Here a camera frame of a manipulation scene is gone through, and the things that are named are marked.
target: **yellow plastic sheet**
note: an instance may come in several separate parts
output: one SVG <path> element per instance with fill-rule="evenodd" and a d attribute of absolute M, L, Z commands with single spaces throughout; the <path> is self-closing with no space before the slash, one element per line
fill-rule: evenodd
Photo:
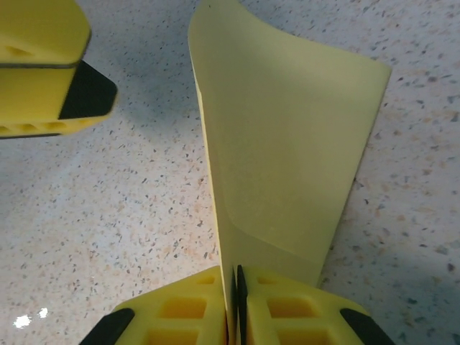
<path fill-rule="evenodd" d="M 237 265 L 317 284 L 391 71 L 237 0 L 202 0 L 189 45 L 232 336 Z"/>

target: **curved plastic sheet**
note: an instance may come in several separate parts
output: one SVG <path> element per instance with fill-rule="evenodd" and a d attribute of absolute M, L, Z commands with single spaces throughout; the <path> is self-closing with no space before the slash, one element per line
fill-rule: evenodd
<path fill-rule="evenodd" d="M 232 335 L 237 265 L 317 284 L 391 70 L 236 0 L 202 0 L 189 45 Z"/>

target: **gray speckled surface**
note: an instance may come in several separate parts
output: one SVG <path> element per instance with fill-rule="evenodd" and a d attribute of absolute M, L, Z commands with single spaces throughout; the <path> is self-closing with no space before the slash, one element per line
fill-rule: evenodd
<path fill-rule="evenodd" d="M 121 301 L 218 263 L 187 47 L 195 2 L 79 3 L 86 60 L 119 103 L 70 137 L 0 142 L 2 344 L 76 344 Z M 246 4 L 394 68 L 323 286 L 398 344 L 460 344 L 460 3 Z"/>

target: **speckled floor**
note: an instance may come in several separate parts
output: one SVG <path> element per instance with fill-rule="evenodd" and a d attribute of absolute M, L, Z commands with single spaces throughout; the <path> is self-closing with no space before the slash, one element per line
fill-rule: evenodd
<path fill-rule="evenodd" d="M 116 304 L 218 263 L 187 26 L 195 1 L 80 0 L 107 122 L 0 142 L 0 339 L 77 344 Z M 460 3 L 246 1 L 394 68 L 323 287 L 397 344 L 460 344 Z"/>

